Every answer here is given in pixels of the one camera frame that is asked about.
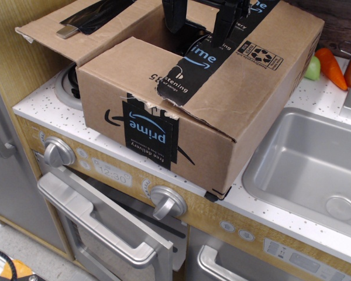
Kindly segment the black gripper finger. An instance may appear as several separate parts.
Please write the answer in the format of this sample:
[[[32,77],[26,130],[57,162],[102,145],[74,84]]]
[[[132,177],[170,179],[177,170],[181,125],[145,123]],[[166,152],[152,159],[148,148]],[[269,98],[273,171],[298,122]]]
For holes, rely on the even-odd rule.
[[[171,33],[177,33],[185,24],[187,0],[162,0],[165,22]]]
[[[211,46],[221,47],[230,36],[236,22],[250,14],[250,1],[212,1],[219,11],[216,15]]]

